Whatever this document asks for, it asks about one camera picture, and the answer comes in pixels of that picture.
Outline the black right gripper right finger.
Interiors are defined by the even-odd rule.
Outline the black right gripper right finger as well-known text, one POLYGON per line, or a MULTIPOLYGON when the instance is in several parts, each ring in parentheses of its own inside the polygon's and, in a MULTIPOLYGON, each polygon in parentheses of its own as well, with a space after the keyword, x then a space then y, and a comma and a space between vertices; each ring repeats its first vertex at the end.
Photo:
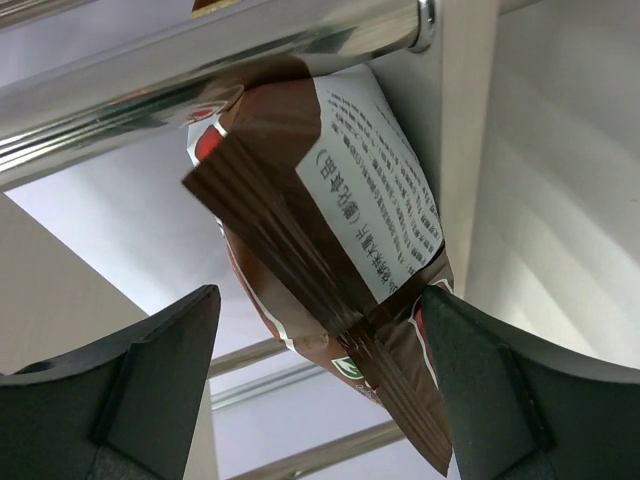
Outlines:
POLYGON ((461 478, 638 478, 638 370, 551 343, 435 286, 421 306, 461 478))

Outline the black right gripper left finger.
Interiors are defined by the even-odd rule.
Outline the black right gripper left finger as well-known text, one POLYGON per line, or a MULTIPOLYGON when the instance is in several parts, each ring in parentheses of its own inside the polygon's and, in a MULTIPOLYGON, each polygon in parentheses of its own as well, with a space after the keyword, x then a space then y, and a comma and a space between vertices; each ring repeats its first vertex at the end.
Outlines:
POLYGON ((205 285, 1 378, 4 479, 181 479, 218 329, 205 285))

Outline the brown Chuba cassava chips bag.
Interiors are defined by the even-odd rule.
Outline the brown Chuba cassava chips bag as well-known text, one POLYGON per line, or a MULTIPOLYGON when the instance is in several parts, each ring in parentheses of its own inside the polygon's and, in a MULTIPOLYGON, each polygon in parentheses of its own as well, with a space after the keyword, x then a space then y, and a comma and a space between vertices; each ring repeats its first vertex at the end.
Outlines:
POLYGON ((384 407, 440 473, 452 440, 420 297, 454 280, 438 209, 373 71, 263 84, 188 128, 185 187, 210 210, 288 349, 384 407))

